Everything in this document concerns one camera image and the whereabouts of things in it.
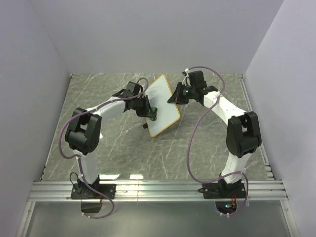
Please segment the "green whiteboard eraser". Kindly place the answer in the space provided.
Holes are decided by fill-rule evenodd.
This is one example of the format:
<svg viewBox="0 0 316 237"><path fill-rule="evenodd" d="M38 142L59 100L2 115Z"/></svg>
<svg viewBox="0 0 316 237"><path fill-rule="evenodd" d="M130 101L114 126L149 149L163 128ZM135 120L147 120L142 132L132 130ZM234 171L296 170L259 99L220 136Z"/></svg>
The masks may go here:
<svg viewBox="0 0 316 237"><path fill-rule="evenodd" d="M150 114L149 114L149 118L151 121L156 121L157 120L157 112L158 112L158 109L156 107L152 107L151 108L151 111L150 111Z"/></svg>

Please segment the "yellow framed whiteboard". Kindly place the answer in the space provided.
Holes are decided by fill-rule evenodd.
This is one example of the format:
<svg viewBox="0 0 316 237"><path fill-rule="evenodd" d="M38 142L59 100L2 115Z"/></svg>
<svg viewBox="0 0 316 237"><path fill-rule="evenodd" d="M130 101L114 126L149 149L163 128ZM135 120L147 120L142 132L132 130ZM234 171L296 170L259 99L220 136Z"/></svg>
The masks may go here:
<svg viewBox="0 0 316 237"><path fill-rule="evenodd" d="M146 118L149 134L154 138L175 124L181 115L176 104L167 102L173 92L165 74L151 83L145 94L148 95L150 106L157 109L155 121Z"/></svg>

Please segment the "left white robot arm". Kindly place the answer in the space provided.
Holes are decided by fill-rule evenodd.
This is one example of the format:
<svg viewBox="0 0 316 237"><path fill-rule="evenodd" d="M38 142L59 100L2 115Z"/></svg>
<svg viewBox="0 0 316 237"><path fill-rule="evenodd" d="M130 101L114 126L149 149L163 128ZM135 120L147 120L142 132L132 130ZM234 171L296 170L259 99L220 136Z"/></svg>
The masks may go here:
<svg viewBox="0 0 316 237"><path fill-rule="evenodd" d="M145 95L147 88L147 85L143 87L130 81L125 89L100 105L90 109L76 108L72 118L62 128L61 134L65 135L65 141L73 154L65 155L59 144L60 154L66 159L76 158L79 179L85 182L82 192L88 198L95 198L100 193L100 186L95 183L99 178L95 150L99 144L102 123L128 110L134 110L137 116L151 121L157 119L158 109L150 105Z"/></svg>

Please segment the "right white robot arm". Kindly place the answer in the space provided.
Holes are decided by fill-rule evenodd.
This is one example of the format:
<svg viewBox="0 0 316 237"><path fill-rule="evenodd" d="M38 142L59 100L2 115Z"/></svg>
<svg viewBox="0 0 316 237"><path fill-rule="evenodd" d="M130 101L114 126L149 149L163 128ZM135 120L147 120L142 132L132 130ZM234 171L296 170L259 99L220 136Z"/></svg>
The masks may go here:
<svg viewBox="0 0 316 237"><path fill-rule="evenodd" d="M183 81L177 83L167 102L185 105L195 100L209 112L214 112L227 126L226 146L229 155L223 171L216 179L219 194L227 198L235 192L235 186L244 177L243 171L248 159L262 144L259 119L255 112L246 112L223 96L225 83L221 89L208 86L203 68L185 69Z"/></svg>

